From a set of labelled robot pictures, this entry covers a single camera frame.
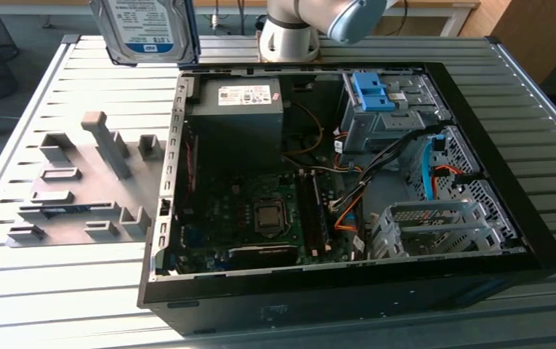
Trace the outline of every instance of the power supply label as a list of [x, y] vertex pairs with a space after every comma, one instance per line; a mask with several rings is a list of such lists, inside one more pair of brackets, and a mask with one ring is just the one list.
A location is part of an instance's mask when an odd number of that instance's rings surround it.
[[166, 7], [155, 0], [108, 0], [120, 39], [140, 53], [164, 53], [174, 47]]
[[224, 86], [218, 93], [218, 105], [262, 105], [272, 102], [270, 85]]

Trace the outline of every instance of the hard drive label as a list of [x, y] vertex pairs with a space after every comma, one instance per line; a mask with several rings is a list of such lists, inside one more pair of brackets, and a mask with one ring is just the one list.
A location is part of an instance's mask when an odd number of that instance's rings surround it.
[[155, 0], [108, 0], [120, 39], [135, 52], [164, 53], [174, 47], [166, 7]]

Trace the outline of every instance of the yellow wire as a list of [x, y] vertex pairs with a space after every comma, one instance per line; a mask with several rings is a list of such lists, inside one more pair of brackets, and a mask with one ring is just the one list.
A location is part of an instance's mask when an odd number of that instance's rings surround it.
[[312, 147], [310, 147], [308, 149], [300, 149], [299, 151], [286, 151], [283, 154], [284, 155], [300, 155], [300, 154], [306, 154], [310, 151], [314, 151], [316, 149], [316, 147], [319, 147], [322, 141], [323, 141], [323, 126], [320, 125], [320, 121], [319, 118], [316, 118], [315, 114], [307, 109], [307, 107], [304, 107], [302, 104], [292, 102], [292, 106], [299, 107], [312, 118], [312, 120], [316, 123], [316, 127], [319, 127], [319, 139], [316, 140], [316, 143]]
[[343, 212], [343, 215], [340, 216], [340, 218], [338, 218], [336, 223], [334, 223], [334, 228], [339, 229], [339, 227], [344, 227], [344, 225], [340, 225], [340, 223], [343, 222], [343, 219], [347, 217], [348, 212], [351, 211], [351, 209], [354, 208], [355, 204], [358, 203], [359, 199], [362, 198], [362, 196], [364, 195], [364, 192], [362, 192], [359, 194], [359, 196], [355, 198], [354, 202], [351, 203], [351, 205], [348, 205], [347, 209]]
[[[338, 166], [338, 157], [340, 156], [340, 154], [336, 154], [336, 157], [334, 158], [334, 168], [339, 169], [340, 171], [348, 169], [348, 167], [340, 167]], [[362, 172], [363, 169], [360, 166], [354, 166], [355, 171]]]

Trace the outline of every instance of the motherboard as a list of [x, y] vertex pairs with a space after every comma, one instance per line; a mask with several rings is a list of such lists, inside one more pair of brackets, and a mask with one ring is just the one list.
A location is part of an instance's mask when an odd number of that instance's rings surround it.
[[204, 190], [187, 205], [194, 209], [186, 208], [180, 272], [348, 260], [348, 236], [340, 238], [342, 232], [327, 226], [304, 229], [314, 225], [308, 222], [315, 216], [319, 220], [327, 216], [330, 201], [336, 198], [330, 172], [219, 176], [203, 183]]

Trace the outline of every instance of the aluminum workbench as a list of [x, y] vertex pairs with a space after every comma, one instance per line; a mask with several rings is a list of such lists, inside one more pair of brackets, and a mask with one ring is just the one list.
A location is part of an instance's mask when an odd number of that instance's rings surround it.
[[[27, 178], [42, 169], [43, 132], [79, 125], [87, 109], [107, 112], [110, 129], [167, 132], [176, 68], [116, 67], [104, 46], [100, 36], [66, 37], [0, 155], [0, 341], [11, 348], [556, 348], [556, 275], [459, 311], [183, 338], [136, 307], [144, 243], [6, 247]], [[252, 38], [203, 37], [202, 47], [203, 62], [256, 61]], [[484, 39], [400, 37], [323, 47], [326, 61], [446, 63], [556, 237], [556, 109], [506, 49]]]

